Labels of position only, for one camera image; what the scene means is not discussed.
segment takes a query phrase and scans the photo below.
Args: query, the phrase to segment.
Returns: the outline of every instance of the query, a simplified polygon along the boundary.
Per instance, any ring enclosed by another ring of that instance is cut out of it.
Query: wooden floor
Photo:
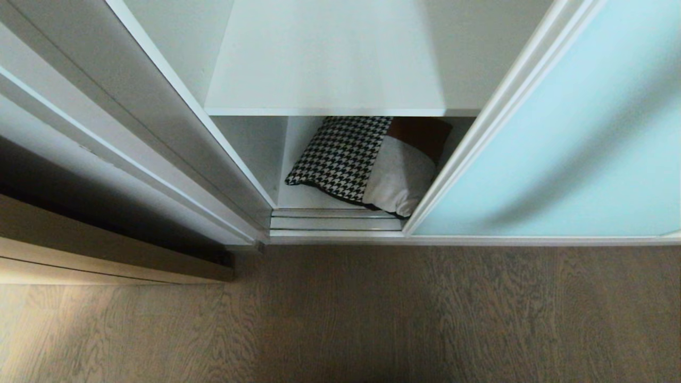
[[[679,247],[270,247],[224,286],[0,286],[4,382],[679,382]]]

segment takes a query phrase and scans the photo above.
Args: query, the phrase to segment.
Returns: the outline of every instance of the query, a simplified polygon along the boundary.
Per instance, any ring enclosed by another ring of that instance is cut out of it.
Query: brown cushion
[[[433,117],[394,117],[386,134],[419,149],[437,164],[451,130],[450,124]]]

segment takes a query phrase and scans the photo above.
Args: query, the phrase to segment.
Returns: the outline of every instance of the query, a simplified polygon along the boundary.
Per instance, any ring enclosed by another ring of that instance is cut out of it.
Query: cushion
[[[285,182],[408,217],[451,128],[427,117],[326,117]]]

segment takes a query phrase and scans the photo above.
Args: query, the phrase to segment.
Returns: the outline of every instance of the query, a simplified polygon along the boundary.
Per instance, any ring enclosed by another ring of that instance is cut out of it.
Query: wardrobe
[[[438,117],[461,139],[550,3],[108,1],[270,204],[271,235],[401,235],[287,173],[324,116]]]
[[[65,76],[85,72],[89,79],[76,84],[82,91],[211,196],[169,175],[161,183],[171,194],[243,241],[420,244],[523,241],[419,227],[607,2],[102,0],[82,10],[11,3],[59,47],[55,57],[68,57]],[[99,31],[104,19],[115,27]],[[130,41],[143,53],[135,62],[116,57]],[[129,115],[117,114],[119,106]],[[452,124],[453,144],[410,218],[285,184],[326,116]],[[211,199],[218,195],[224,206]],[[547,238],[564,243],[560,233]]]

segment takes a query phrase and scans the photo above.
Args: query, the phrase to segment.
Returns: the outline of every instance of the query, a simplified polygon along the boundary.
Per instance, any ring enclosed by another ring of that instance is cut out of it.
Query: houndstooth cushion
[[[286,184],[312,185],[361,204],[391,122],[392,117],[326,117],[286,177]]]

